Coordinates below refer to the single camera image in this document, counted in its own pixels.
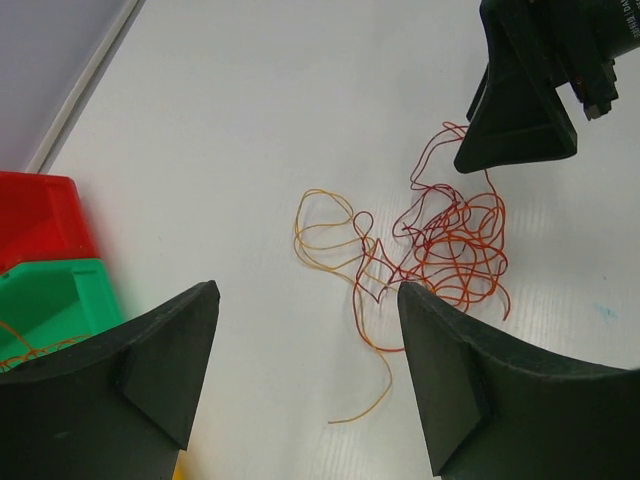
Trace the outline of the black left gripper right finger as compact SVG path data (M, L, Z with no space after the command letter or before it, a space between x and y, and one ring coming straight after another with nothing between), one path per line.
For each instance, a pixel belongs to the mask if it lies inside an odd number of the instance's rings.
M416 283L397 305L434 476L638 477L637 371L534 346Z

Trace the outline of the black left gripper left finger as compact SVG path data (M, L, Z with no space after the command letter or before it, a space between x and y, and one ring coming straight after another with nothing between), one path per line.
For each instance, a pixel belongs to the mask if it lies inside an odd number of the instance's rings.
M1 376L4 479L170 479L219 315L215 281Z

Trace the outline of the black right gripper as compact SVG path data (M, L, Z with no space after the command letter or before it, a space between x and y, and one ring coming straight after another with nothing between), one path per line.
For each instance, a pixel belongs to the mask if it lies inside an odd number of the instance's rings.
M589 120L619 98L615 60L639 48L637 1L483 1L488 63L456 154L460 173L554 161L577 152L558 94L571 87Z

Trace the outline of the yellow plastic bin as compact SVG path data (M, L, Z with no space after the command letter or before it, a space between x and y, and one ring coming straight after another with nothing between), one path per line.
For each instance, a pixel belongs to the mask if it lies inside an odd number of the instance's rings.
M176 461L172 480L188 480L189 479L187 460L188 460L187 452L181 451Z

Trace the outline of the green plastic bin near red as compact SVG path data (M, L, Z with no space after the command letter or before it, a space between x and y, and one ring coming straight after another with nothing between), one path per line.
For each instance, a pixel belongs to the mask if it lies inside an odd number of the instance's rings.
M1 371L124 322L103 261L21 263L1 275Z

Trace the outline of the aluminium back rail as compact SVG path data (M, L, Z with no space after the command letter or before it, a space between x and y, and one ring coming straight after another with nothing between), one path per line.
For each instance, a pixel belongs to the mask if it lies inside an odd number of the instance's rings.
M43 48L47 62L43 78L52 85L45 88L41 106L32 109L37 132L30 136L18 171L35 173L48 167L143 4L64 1L62 12L45 22L61 23Z

